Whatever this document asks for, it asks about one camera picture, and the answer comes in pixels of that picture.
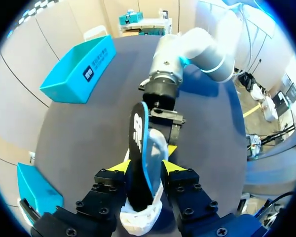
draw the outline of shelf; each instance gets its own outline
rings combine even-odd
[[[140,22],[131,23],[127,25],[121,25],[124,28],[142,27],[142,26],[170,26],[172,24],[172,18],[161,19],[161,18],[144,18]]]

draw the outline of circular work surface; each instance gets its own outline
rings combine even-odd
[[[132,107],[141,101],[139,83],[148,77],[159,37],[114,39],[116,56],[102,74],[87,104],[52,103],[38,140],[35,166],[75,213],[101,168],[123,162]],[[246,138],[240,102],[232,81],[218,84],[188,66],[176,110],[183,114],[178,148],[169,161],[193,168],[199,183],[218,202],[222,217],[235,212],[246,170]],[[147,236],[181,236],[165,198]],[[112,236],[128,236],[121,224]]]

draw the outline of bolt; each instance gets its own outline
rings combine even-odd
[[[209,203],[209,207],[210,207],[211,209],[214,209],[215,207],[217,207],[217,205],[218,205],[218,202],[216,202],[216,201],[211,201],[211,202]]]
[[[177,192],[181,193],[181,192],[184,192],[184,187],[182,186],[179,186],[176,188]]]
[[[93,184],[92,185],[92,189],[98,189],[100,186],[99,186],[99,184]]]
[[[76,205],[77,207],[83,207],[83,206],[84,206],[84,203],[83,203],[83,201],[77,201],[77,202],[75,203],[75,205]]]
[[[225,227],[221,227],[216,231],[216,235],[219,237],[224,237],[228,233],[228,230]]]
[[[200,191],[202,190],[202,186],[200,184],[194,184],[194,190]]]
[[[183,212],[183,214],[184,214],[185,216],[190,216],[190,215],[192,215],[193,213],[194,213],[194,210],[193,210],[192,208],[187,208],[187,209],[185,209],[184,212]]]
[[[99,211],[99,213],[102,215],[107,215],[109,212],[110,212],[110,210],[106,207],[102,207]]]
[[[114,187],[114,186],[112,186],[112,187],[109,187],[109,191],[110,192],[115,192],[117,190],[117,188],[116,187]]]
[[[66,235],[70,237],[75,237],[77,235],[77,231],[74,228],[66,229]]]

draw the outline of floor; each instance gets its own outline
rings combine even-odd
[[[0,138],[0,194],[11,213],[20,222],[25,230],[30,231],[30,226],[25,222],[17,205],[19,190],[17,185],[16,164],[30,163],[29,152],[20,149]]]
[[[259,103],[255,101],[249,92],[240,84],[240,82],[235,82],[236,90],[239,92],[238,97],[241,104],[241,109],[244,114],[246,134],[257,134],[260,137],[265,137],[269,134],[277,132],[280,130],[280,126],[277,120],[273,122],[268,122],[264,119],[263,111],[259,107]],[[263,147],[263,151],[266,152],[275,145],[274,142],[270,142],[268,145]]]

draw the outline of cyan plastic tray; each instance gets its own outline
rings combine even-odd
[[[17,179],[20,199],[40,215],[54,213],[56,206],[63,207],[63,197],[48,183],[35,166],[17,163]]]
[[[115,55],[110,35],[79,44],[56,64],[40,90],[55,102],[84,104]]]

